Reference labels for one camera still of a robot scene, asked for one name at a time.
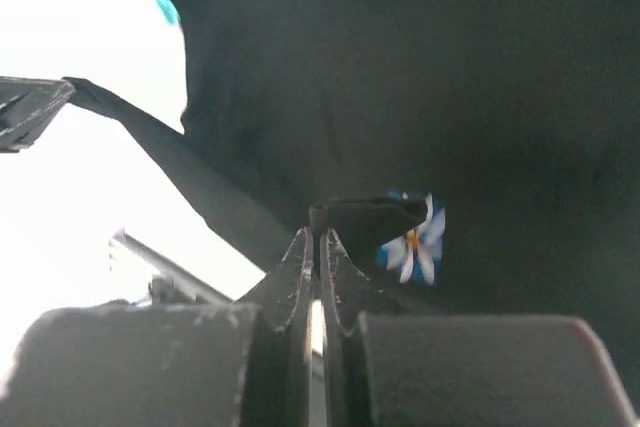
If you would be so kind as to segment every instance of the white background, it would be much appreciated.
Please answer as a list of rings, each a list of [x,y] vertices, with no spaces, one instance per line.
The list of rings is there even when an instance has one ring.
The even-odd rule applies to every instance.
[[[182,34],[154,0],[1,0],[0,9],[0,76],[85,77],[181,130]],[[0,156],[0,375],[43,311],[144,293],[147,279],[108,271],[108,239],[123,226],[231,298],[263,276],[119,124],[66,106],[33,148]]]

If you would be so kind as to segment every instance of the flower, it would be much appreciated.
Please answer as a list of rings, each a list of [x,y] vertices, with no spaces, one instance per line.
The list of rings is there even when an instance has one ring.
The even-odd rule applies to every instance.
[[[434,285],[436,281],[436,271],[442,259],[445,212],[444,208],[434,204],[431,195],[425,198],[425,202],[425,221],[380,248],[380,263],[387,270],[399,271],[402,283],[411,280],[419,284]]]

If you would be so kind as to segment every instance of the blue and white flower patch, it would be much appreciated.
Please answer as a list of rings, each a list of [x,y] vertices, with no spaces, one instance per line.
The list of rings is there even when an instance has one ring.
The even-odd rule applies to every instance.
[[[442,237],[445,230],[444,207],[435,203],[431,194],[425,198],[427,216],[422,224],[402,237],[380,247],[378,262],[395,271],[401,283],[433,286],[442,259]]]

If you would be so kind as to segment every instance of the white surface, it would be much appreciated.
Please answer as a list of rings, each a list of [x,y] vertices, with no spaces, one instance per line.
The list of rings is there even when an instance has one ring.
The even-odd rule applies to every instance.
[[[0,75],[85,77],[180,130],[182,34],[154,0],[0,5]],[[209,231],[119,124],[73,106],[32,149],[0,156],[0,176],[0,372],[41,312],[138,288],[107,270],[107,240],[121,226],[232,298],[263,276]]]

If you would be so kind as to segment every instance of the black t-shirt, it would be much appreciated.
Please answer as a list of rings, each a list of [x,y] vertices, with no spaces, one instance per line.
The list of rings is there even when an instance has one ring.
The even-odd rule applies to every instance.
[[[314,202],[432,194],[438,292],[585,317],[638,399],[640,0],[173,1],[216,170],[292,232]]]

